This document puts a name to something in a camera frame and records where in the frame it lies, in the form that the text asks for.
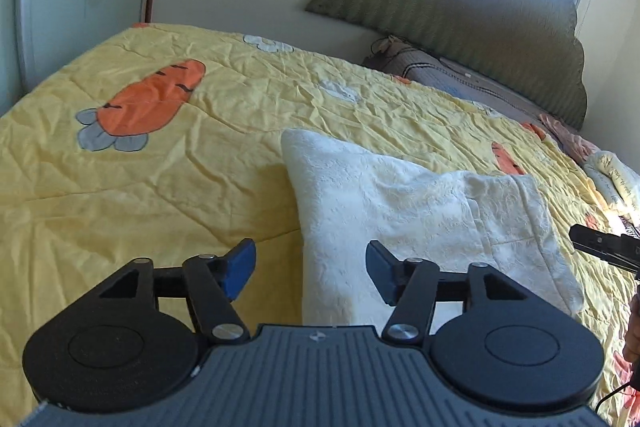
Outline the person's right hand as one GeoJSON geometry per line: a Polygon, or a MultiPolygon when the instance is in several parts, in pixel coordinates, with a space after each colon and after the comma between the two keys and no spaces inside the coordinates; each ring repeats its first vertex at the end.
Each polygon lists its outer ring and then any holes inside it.
{"type": "Polygon", "coordinates": [[[629,386],[639,391],[639,357],[640,357],[640,314],[639,314],[639,293],[634,295],[630,302],[630,317],[625,335],[625,346],[623,349],[624,360],[631,364],[631,377],[629,386]]]}

